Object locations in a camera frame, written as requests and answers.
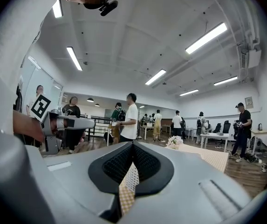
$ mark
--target black headset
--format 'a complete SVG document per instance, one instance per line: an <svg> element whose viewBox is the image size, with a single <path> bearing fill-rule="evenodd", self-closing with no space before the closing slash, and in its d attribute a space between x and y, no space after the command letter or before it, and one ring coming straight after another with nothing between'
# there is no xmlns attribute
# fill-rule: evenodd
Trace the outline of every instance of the black headset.
<svg viewBox="0 0 267 224"><path fill-rule="evenodd" d="M106 16L118 6L118 1L108 2L109 0L102 0L100 4L84 4L87 9L99 9L102 17Z"/></svg>

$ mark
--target black backpack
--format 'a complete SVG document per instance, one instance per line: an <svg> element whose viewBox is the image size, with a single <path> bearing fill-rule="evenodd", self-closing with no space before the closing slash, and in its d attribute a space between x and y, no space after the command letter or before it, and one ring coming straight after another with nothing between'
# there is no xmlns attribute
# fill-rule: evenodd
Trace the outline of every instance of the black backpack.
<svg viewBox="0 0 267 224"><path fill-rule="evenodd" d="M125 116L126 116L126 113L124 111L124 109L121 108L121 110L118 109L118 115L116 117L116 120L117 121L125 121Z"/></svg>
<svg viewBox="0 0 267 224"><path fill-rule="evenodd" d="M200 121L200 119L198 119L197 121L197 128L201 128L202 127L202 122Z"/></svg>

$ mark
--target linear light fixture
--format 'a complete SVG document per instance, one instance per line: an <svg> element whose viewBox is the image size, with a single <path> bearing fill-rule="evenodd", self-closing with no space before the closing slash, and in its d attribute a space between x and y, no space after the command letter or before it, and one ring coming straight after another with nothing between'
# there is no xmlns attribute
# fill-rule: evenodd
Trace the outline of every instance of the linear light fixture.
<svg viewBox="0 0 267 224"><path fill-rule="evenodd" d="M159 77L163 76L166 73L164 69L161 69L155 76L153 76L150 80L146 82L146 85L152 84L154 81L156 81Z"/></svg>
<svg viewBox="0 0 267 224"><path fill-rule="evenodd" d="M55 18L63 17L61 0L57 0L57 2L55 2L55 4L53 5L53 11Z"/></svg>
<svg viewBox="0 0 267 224"><path fill-rule="evenodd" d="M73 50L73 47L67 47L67 51L69 53L69 55L71 56L71 59L74 63L74 65L76 66L76 68L80 71L82 71L82 68L81 68L81 65L79 64L77 58L76 58L76 55L74 53L74 50Z"/></svg>
<svg viewBox="0 0 267 224"><path fill-rule="evenodd" d="M37 69L41 69L41 67L38 65L38 63L36 62L34 58L29 56L28 59L37 67Z"/></svg>
<svg viewBox="0 0 267 224"><path fill-rule="evenodd" d="M187 47L185 51L188 54L191 54L192 52L196 51L209 41L211 41L213 38L219 36L220 34L224 33L227 30L227 27L224 22L217 25L215 28L213 28L211 31L209 31L207 34L203 35L201 38L199 38L196 42L194 42L192 45Z"/></svg>
<svg viewBox="0 0 267 224"><path fill-rule="evenodd" d="M223 83L230 82L230 81L233 81L233 80L236 80L236 79L238 79L238 77L232 77L232 78L229 78L229 79L227 79L227 80L223 80L223 81L214 83L214 85L223 84Z"/></svg>
<svg viewBox="0 0 267 224"><path fill-rule="evenodd" d="M192 94L192 93L198 92L198 91L199 90L194 90L194 91L186 92L186 93L180 94L180 96L189 95L189 94Z"/></svg>

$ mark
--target black cap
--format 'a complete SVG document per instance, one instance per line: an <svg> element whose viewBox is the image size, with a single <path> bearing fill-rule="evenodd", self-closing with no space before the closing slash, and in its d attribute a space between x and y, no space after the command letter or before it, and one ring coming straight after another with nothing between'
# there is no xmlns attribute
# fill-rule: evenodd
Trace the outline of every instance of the black cap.
<svg viewBox="0 0 267 224"><path fill-rule="evenodd" d="M108 0L102 0L100 4L84 4L85 8L87 9L98 9L102 7Z"/></svg>

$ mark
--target flower bouquet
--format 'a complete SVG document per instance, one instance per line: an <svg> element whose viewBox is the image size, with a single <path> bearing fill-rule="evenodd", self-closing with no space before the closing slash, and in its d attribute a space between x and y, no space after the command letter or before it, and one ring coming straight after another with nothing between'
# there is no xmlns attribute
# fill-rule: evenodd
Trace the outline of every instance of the flower bouquet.
<svg viewBox="0 0 267 224"><path fill-rule="evenodd" d="M183 144L183 140L180 136L172 136L169 138L166 146L172 149L179 149L179 145Z"/></svg>

